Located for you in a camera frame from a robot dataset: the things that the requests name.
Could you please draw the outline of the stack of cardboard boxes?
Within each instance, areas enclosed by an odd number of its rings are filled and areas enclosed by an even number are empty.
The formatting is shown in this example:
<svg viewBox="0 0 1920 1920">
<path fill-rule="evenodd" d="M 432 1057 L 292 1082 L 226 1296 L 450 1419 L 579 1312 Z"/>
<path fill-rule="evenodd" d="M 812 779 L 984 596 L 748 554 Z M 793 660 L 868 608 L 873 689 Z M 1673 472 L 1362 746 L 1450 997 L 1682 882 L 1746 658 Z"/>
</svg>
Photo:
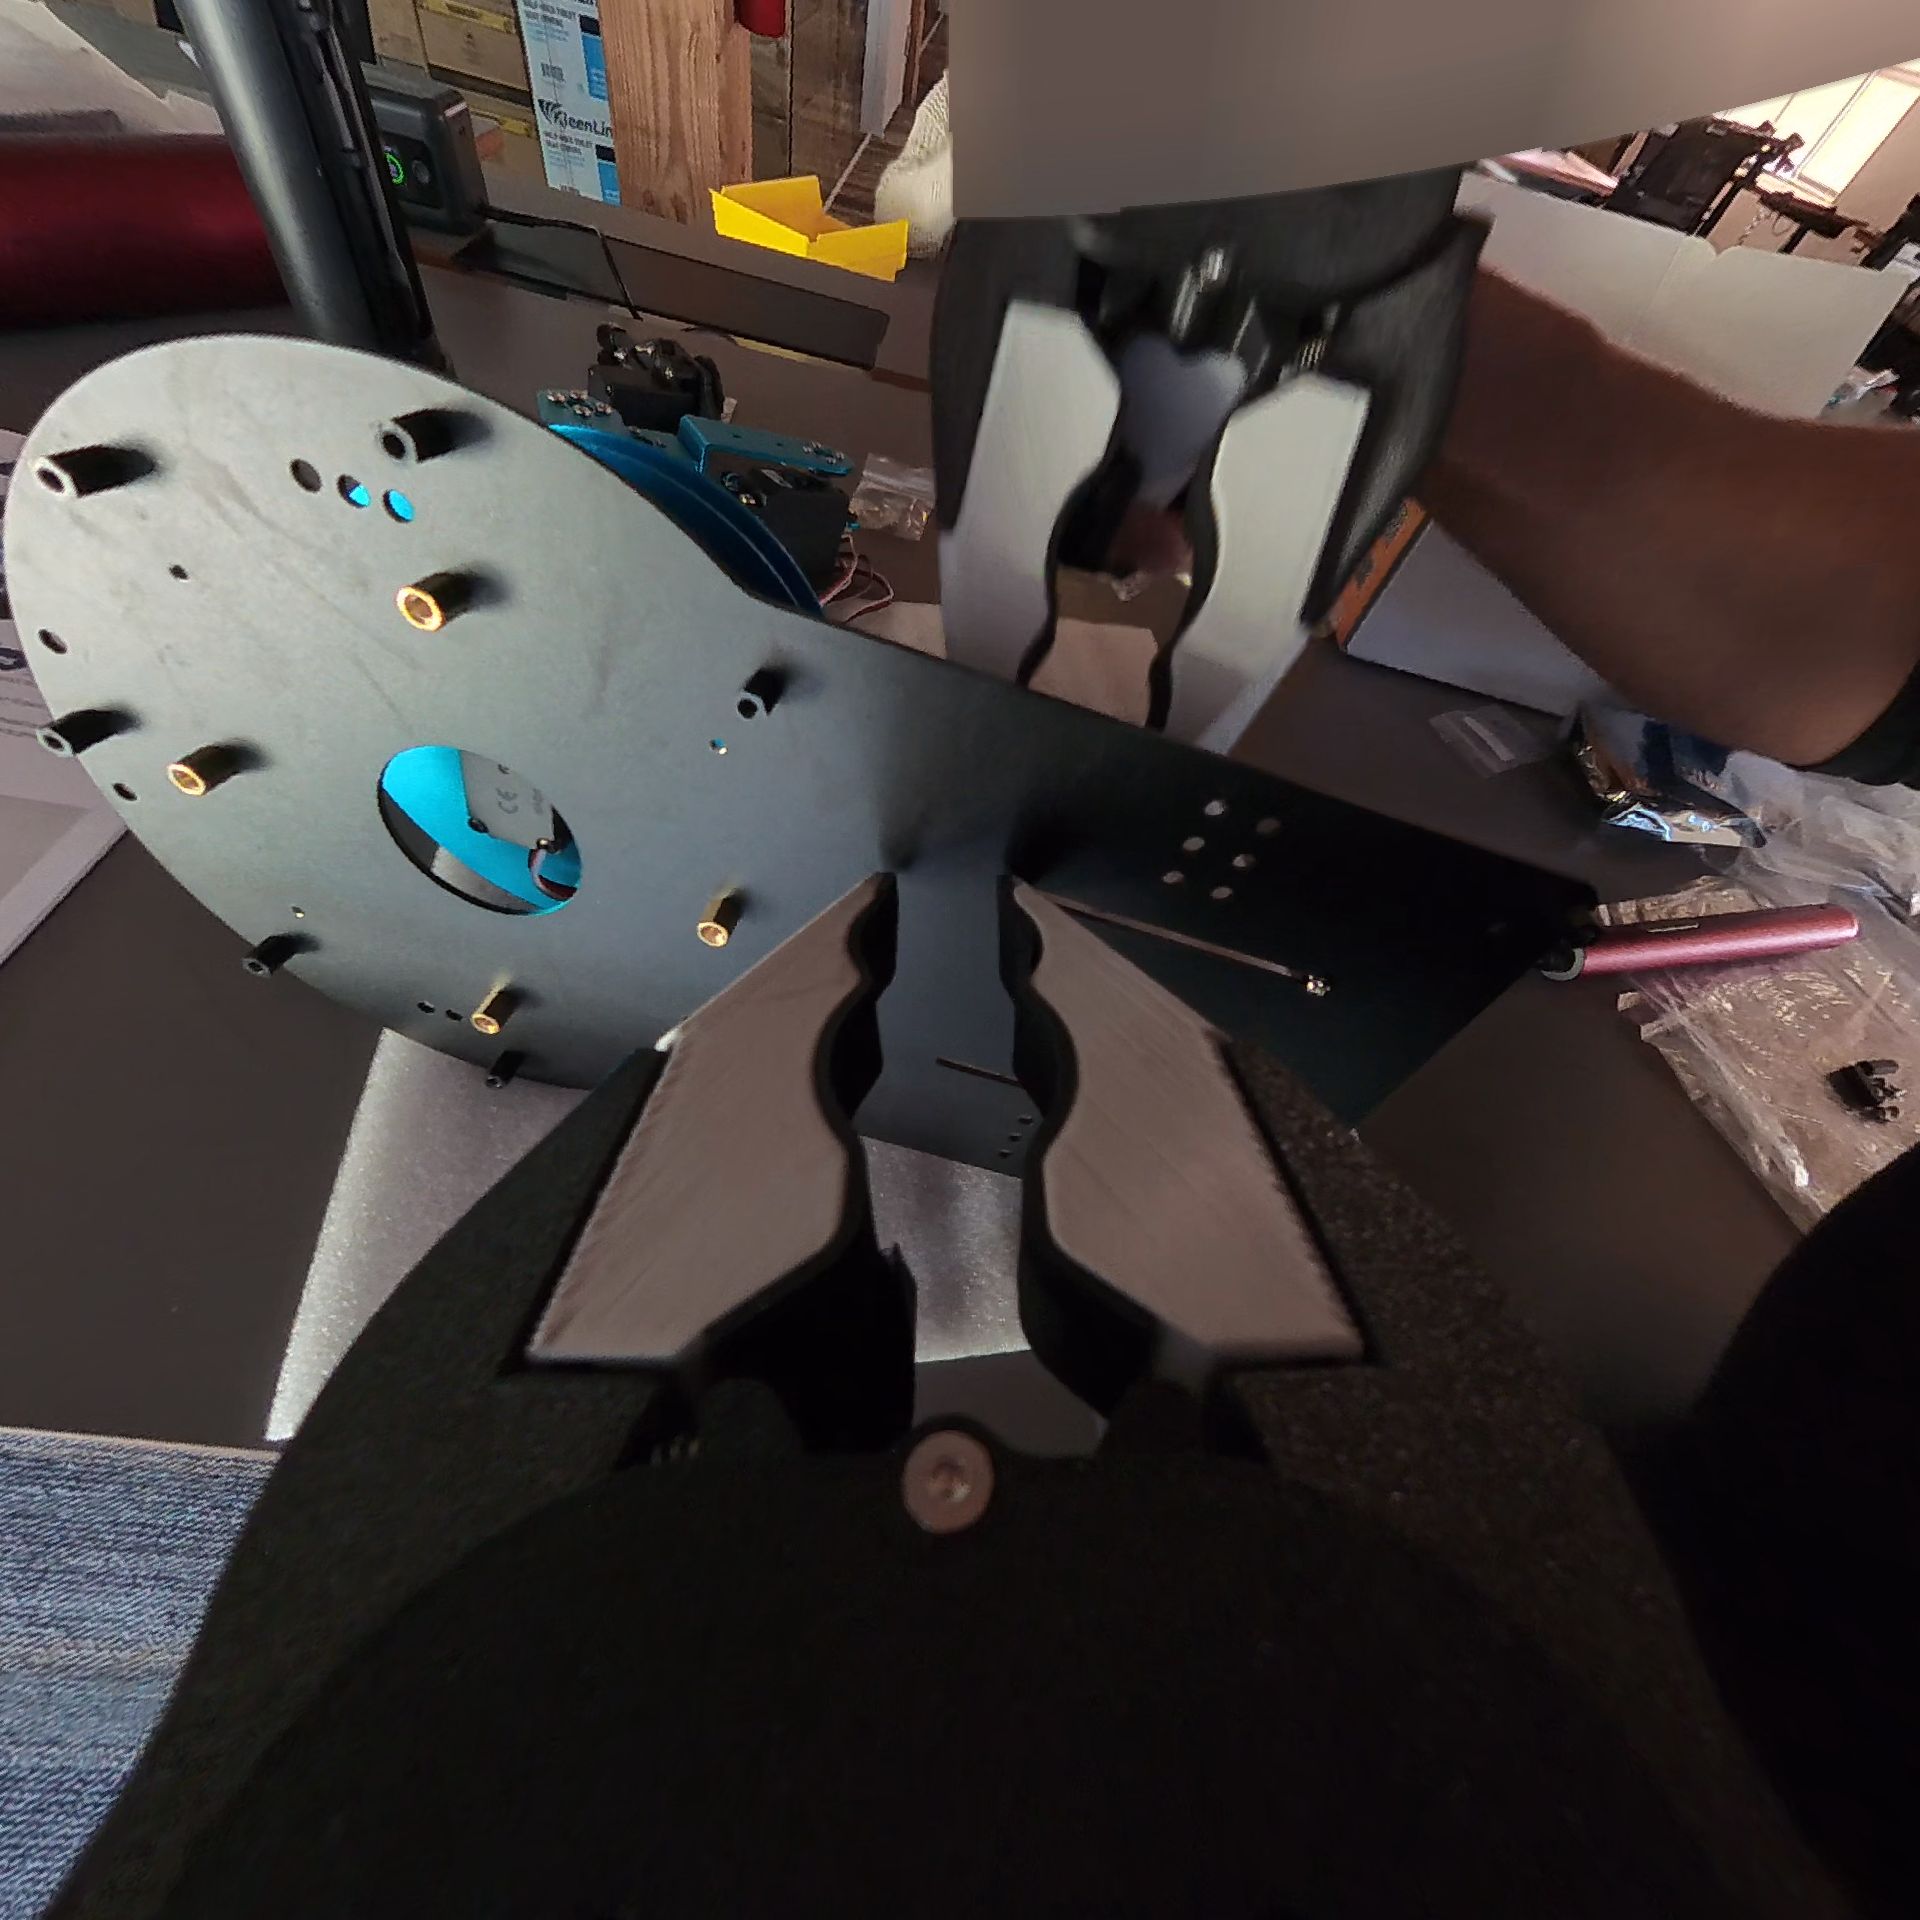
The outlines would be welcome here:
<svg viewBox="0 0 1920 1920">
<path fill-rule="evenodd" d="M 595 2 L 368 2 L 376 55 L 453 85 L 485 163 L 620 203 L 609 50 Z"/>
</svg>

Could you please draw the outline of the black power station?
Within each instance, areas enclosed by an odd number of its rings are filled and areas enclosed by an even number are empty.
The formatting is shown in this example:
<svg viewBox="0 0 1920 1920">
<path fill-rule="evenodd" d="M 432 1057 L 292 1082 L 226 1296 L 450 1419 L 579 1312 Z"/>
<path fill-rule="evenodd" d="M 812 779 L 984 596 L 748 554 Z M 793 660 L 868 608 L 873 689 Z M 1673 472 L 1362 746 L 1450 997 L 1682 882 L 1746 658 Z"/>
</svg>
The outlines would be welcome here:
<svg viewBox="0 0 1920 1920">
<path fill-rule="evenodd" d="M 490 193 L 463 92 L 372 64 L 364 79 L 403 219 L 458 237 L 481 234 Z"/>
</svg>

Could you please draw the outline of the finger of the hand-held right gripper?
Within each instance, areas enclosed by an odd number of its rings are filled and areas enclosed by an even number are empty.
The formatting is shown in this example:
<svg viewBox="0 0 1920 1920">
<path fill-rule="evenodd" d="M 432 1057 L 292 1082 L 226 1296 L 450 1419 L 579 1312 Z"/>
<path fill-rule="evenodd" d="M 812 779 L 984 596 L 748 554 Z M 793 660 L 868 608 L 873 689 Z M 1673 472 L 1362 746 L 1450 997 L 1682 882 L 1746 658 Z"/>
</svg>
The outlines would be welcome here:
<svg viewBox="0 0 1920 1920">
<path fill-rule="evenodd" d="M 1052 641 L 1059 536 L 1072 496 L 1108 459 L 1119 411 L 1119 373 L 1082 319 L 1011 301 L 968 482 L 939 540 L 951 660 L 1019 681 Z"/>
<path fill-rule="evenodd" d="M 1298 660 L 1369 404 L 1360 387 L 1301 373 L 1224 425 L 1193 545 L 1197 602 L 1168 649 L 1168 738 L 1228 752 Z"/>
</svg>

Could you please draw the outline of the yellow plastic bin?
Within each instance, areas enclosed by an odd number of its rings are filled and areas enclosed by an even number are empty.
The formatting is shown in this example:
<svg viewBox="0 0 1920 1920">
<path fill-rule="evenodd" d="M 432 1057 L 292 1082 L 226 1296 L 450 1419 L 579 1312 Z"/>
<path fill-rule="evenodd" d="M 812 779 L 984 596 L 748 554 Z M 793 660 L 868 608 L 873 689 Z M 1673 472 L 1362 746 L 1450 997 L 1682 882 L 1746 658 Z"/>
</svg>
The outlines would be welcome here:
<svg viewBox="0 0 1920 1920">
<path fill-rule="evenodd" d="M 711 189 L 723 237 L 892 284 L 908 261 L 908 221 L 843 225 L 816 176 L 783 176 Z"/>
</svg>

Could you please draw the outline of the pile of clear plastic bags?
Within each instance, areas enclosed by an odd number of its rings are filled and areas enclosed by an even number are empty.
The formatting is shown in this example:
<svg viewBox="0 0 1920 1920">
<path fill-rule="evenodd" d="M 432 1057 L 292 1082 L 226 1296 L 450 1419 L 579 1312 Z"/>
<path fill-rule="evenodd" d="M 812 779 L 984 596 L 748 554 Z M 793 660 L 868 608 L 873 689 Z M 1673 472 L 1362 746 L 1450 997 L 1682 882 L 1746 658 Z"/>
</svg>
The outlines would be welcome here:
<svg viewBox="0 0 1920 1920">
<path fill-rule="evenodd" d="M 1844 905 L 1858 937 L 1739 968 L 1627 977 L 1641 1039 L 1799 1227 L 1916 1148 L 1917 801 L 1730 752 L 1725 796 L 1765 829 L 1761 849 L 1707 849 L 1714 869 L 1675 893 L 1605 905 L 1605 929 L 1785 905 Z M 1901 1065 L 1905 1115 L 1842 1109 L 1826 1075 Z"/>
</svg>

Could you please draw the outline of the wooden pillar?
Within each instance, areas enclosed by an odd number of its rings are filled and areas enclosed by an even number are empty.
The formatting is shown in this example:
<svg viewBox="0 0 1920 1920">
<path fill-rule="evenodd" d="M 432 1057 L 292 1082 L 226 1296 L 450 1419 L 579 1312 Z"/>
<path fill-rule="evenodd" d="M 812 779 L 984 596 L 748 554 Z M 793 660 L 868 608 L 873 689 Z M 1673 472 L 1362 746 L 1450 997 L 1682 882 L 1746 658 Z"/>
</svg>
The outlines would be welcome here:
<svg viewBox="0 0 1920 1920">
<path fill-rule="evenodd" d="M 752 37 L 733 2 L 603 2 L 620 202 L 714 226 L 711 194 L 752 173 Z"/>
</svg>

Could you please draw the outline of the person's right forearm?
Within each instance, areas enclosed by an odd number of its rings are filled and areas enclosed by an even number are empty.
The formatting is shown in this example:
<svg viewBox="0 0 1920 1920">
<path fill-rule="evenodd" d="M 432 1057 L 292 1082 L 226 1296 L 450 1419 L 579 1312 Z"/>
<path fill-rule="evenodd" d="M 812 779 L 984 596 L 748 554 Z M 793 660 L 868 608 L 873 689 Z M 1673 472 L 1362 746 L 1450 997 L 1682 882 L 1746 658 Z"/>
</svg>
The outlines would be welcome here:
<svg viewBox="0 0 1920 1920">
<path fill-rule="evenodd" d="M 1412 493 L 1651 719 L 1917 781 L 1917 437 L 1744 410 L 1479 273 Z"/>
</svg>

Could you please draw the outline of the white and orange cardboard box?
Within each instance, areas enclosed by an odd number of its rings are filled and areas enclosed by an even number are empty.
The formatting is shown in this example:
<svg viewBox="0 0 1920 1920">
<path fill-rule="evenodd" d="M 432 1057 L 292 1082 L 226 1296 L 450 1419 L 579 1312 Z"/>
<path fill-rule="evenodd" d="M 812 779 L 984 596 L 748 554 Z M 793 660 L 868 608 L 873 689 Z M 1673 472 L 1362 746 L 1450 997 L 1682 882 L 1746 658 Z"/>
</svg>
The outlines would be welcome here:
<svg viewBox="0 0 1920 1920">
<path fill-rule="evenodd" d="M 1587 323 L 1613 347 L 1749 411 L 1836 417 L 1842 380 L 1916 290 L 1916 267 L 1884 273 L 1711 240 L 1473 173 L 1456 205 L 1489 221 L 1491 273 Z M 1524 605 L 1421 512 L 1405 511 L 1360 580 L 1364 602 L 1335 635 L 1359 660 L 1540 713 L 1597 698 Z"/>
</svg>

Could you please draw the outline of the dark grey desk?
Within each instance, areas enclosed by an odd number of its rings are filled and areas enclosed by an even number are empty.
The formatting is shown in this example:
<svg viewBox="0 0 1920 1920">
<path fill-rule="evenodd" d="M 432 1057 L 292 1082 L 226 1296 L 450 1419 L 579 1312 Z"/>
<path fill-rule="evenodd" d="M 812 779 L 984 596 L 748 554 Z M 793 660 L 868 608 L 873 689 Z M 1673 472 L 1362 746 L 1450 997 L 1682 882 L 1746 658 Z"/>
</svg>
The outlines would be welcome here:
<svg viewBox="0 0 1920 1920">
<path fill-rule="evenodd" d="M 581 380 L 599 311 L 423 267 L 453 367 L 527 404 Z M 745 419 L 856 455 L 929 463 L 923 289 L 881 370 L 697 333 Z M 5 428 L 76 377 L 204 329 L 282 314 L 5 331 Z M 1485 849 L 1664 893 L 1681 849 L 1605 849 L 1556 768 L 1476 777 L 1433 732 L 1467 706 L 1315 647 L 1237 759 Z M 376 1029 L 285 977 L 128 839 L 5 962 L 5 1424 L 256 1447 L 269 1424 L 323 1219 L 376 1057 Z M 1455 1223 L 1610 1426 L 1653 1426 L 1705 1385 L 1738 1319 L 1797 1242 L 1610 983 L 1528 977 L 1362 1139 Z"/>
</svg>

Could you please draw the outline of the dark red metal cylinder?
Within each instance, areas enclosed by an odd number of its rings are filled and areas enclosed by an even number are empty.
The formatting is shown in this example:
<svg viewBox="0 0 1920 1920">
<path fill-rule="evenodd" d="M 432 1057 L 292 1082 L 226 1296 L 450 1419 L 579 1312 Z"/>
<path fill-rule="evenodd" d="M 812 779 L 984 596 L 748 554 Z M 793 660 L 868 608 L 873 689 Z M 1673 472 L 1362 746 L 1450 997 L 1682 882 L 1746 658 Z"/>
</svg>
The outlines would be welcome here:
<svg viewBox="0 0 1920 1920">
<path fill-rule="evenodd" d="M 3 329 L 289 301 L 220 136 L 5 136 Z"/>
</svg>

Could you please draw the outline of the white foam sheet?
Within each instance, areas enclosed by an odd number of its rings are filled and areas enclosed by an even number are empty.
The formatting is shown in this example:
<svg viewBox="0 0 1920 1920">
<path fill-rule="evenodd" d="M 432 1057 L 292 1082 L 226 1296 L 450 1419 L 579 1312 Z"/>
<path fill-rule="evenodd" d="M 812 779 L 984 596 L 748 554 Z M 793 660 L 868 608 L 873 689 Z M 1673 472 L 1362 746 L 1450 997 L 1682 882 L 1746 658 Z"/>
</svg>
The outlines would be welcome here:
<svg viewBox="0 0 1920 1920">
<path fill-rule="evenodd" d="M 581 1101 L 383 1036 L 307 1268 L 267 1439 L 289 1440 L 368 1319 L 426 1253 Z M 917 1285 L 917 1415 L 957 1411 L 1023 1449 L 1076 1452 L 1098 1424 L 1035 1362 L 1017 1312 L 1023 1187 L 866 1141 L 876 1234 Z"/>
</svg>

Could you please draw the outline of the dark red screwdriver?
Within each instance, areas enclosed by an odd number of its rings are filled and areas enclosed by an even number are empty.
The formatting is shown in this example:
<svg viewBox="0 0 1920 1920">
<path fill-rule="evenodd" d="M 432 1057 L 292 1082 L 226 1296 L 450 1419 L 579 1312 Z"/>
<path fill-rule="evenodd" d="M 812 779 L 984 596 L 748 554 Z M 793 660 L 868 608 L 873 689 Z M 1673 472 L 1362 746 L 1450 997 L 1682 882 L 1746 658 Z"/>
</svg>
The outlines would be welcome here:
<svg viewBox="0 0 1920 1920">
<path fill-rule="evenodd" d="M 1673 969 L 1725 969 L 1852 945 L 1858 914 L 1836 904 L 1763 908 L 1688 920 L 1639 920 L 1580 935 L 1551 953 L 1548 981 L 1636 977 Z"/>
</svg>

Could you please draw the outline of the blue toy robot arm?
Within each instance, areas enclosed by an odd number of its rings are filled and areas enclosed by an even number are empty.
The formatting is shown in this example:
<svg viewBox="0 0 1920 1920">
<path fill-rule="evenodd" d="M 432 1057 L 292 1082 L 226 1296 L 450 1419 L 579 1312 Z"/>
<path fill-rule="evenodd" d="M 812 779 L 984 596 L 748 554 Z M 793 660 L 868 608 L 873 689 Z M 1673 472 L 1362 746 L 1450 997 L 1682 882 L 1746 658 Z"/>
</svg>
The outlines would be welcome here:
<svg viewBox="0 0 1920 1920">
<path fill-rule="evenodd" d="M 1364 1121 L 1595 905 L 1512 855 L 745 593 L 515 410 L 160 343 L 28 429 L 7 585 L 81 768 L 292 975 L 589 1088 L 896 875 L 864 1137 L 1025 1172 L 997 884 Z"/>
</svg>

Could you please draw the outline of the black pole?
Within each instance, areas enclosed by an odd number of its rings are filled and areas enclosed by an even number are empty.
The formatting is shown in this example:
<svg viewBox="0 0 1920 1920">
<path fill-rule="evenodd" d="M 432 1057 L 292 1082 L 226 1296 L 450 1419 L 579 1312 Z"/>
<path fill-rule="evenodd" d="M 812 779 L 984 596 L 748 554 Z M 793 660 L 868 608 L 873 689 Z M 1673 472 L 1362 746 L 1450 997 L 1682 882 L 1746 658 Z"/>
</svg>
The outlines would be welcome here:
<svg viewBox="0 0 1920 1920">
<path fill-rule="evenodd" d="M 448 373 L 368 100 L 368 10 L 176 2 L 176 15 L 305 331 Z"/>
</svg>

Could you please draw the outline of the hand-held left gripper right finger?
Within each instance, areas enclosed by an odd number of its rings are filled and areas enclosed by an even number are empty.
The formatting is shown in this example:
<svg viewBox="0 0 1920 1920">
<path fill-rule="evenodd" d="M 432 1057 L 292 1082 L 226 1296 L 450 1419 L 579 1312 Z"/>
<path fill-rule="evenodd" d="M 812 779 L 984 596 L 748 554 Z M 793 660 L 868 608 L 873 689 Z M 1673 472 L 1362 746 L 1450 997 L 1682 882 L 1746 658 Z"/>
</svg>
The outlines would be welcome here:
<svg viewBox="0 0 1920 1920">
<path fill-rule="evenodd" d="M 1019 1311 L 1052 1369 L 1364 1356 L 1216 1027 L 1025 881 L 1000 888 L 1015 1071 L 1041 1130 Z"/>
</svg>

